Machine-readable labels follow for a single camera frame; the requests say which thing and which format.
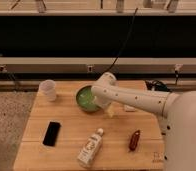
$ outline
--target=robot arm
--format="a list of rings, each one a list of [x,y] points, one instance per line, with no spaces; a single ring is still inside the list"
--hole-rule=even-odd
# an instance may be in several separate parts
[[[106,108],[111,101],[117,101],[167,117],[169,106],[178,96],[168,92],[127,89],[115,84],[115,76],[109,72],[104,73],[92,86],[94,103]]]

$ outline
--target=wooden tabletop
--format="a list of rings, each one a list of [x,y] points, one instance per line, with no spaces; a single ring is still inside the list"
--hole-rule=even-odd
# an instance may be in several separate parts
[[[57,82],[57,99],[48,102],[37,93],[14,171],[85,170],[77,156],[89,136],[97,128],[104,129],[103,144],[90,170],[150,170],[163,168],[164,143],[155,115],[137,110],[125,112],[123,105],[113,102],[115,116],[109,118],[100,110],[83,112],[76,103],[77,91],[92,81]],[[127,88],[145,89],[143,81],[118,81]],[[55,147],[42,144],[50,121],[61,123]],[[129,152],[129,141],[136,130],[141,137],[135,152]]]

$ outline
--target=white cup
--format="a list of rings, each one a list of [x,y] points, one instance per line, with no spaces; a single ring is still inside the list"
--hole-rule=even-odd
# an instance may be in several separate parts
[[[39,91],[41,91],[48,101],[54,101],[56,99],[55,81],[45,80],[39,84]]]

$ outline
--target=white bottle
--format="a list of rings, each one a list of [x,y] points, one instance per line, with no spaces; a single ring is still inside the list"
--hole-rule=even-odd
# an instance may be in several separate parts
[[[103,129],[99,128],[91,137],[88,139],[85,146],[82,148],[77,159],[83,167],[91,167],[92,161],[101,147],[102,144]]]

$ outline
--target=gray floor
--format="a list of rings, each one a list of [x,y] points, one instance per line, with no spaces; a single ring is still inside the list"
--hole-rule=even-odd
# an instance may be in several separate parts
[[[0,171],[11,171],[35,93],[0,92]]]

